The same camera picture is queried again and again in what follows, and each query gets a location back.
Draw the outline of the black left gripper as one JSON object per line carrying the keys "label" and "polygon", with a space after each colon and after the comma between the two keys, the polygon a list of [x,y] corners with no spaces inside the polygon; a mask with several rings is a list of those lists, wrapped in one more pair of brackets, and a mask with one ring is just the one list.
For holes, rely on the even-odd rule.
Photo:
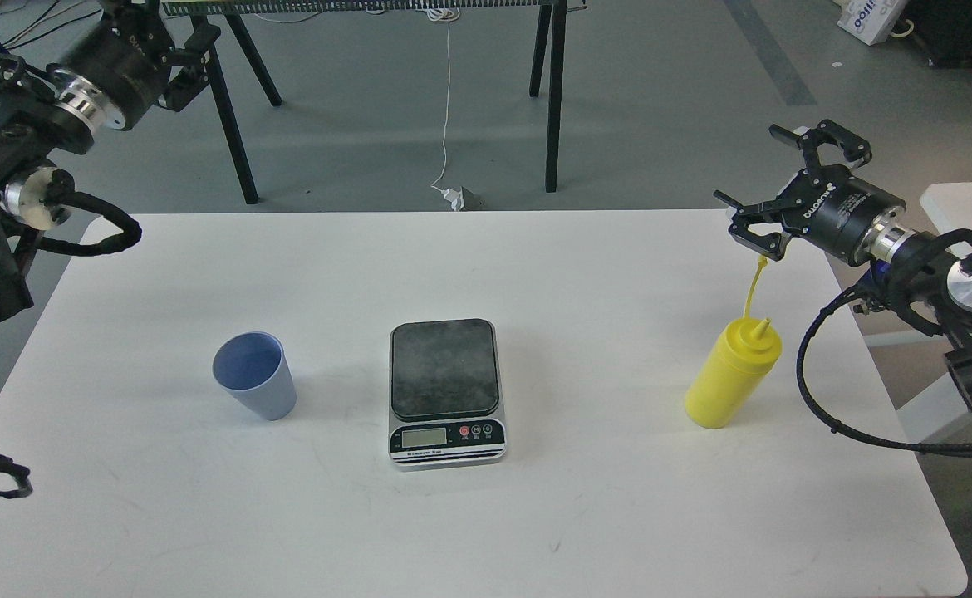
{"label": "black left gripper", "polygon": [[100,5],[100,21],[52,66],[58,106],[91,132],[129,131],[152,105],[182,112],[209,86],[206,66],[220,27],[196,24],[175,47],[156,1]]}

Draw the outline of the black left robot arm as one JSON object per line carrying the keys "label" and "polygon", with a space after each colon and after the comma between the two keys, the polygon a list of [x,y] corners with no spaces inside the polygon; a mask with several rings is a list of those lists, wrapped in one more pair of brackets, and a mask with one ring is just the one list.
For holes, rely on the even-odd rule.
{"label": "black left robot arm", "polygon": [[128,131],[152,106],[178,112],[206,87],[220,30],[172,39],[155,1],[102,1],[101,19],[43,73],[0,47],[0,322],[34,304],[27,273],[39,251],[124,252],[143,231],[124,209],[76,189],[50,160],[83,155],[99,129]]}

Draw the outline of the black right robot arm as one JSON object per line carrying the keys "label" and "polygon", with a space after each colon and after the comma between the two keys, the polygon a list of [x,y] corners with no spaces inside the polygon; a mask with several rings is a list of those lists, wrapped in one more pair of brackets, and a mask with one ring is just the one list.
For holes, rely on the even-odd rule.
{"label": "black right robot arm", "polygon": [[744,204],[714,196],[732,209],[729,234],[740,245],[779,261],[801,238],[848,266],[866,265],[858,281],[839,292],[805,332],[795,356],[795,379],[805,405],[833,433],[859,443],[937,457],[972,458],[972,444],[905,443],[856,430],[825,411],[810,394],[804,362],[810,341],[828,317],[855,304],[858,311],[891,311],[923,336],[942,336],[950,381],[972,413],[972,230],[934,235],[901,224],[906,204],[856,177],[872,159],[868,140],[835,121],[770,135],[797,149],[803,166],[769,201]]}

